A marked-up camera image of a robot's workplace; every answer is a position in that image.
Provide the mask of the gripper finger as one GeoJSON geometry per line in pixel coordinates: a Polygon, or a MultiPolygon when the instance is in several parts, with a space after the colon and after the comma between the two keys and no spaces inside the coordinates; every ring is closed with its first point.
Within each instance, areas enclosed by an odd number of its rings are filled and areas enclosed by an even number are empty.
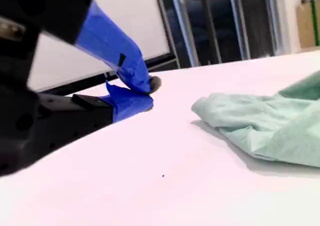
{"type": "Polygon", "coordinates": [[[83,109],[69,114],[72,116],[67,127],[70,132],[68,132],[63,145],[146,112],[154,105],[154,101],[148,93],[111,85],[108,82],[106,82],[106,89],[108,91],[106,96],[94,97],[74,94],[71,97],[71,101],[83,109]]]}
{"type": "Polygon", "coordinates": [[[40,36],[39,88],[114,71],[129,88],[149,92],[145,61],[161,53],[162,20],[156,0],[93,0],[74,46],[40,36]]]}

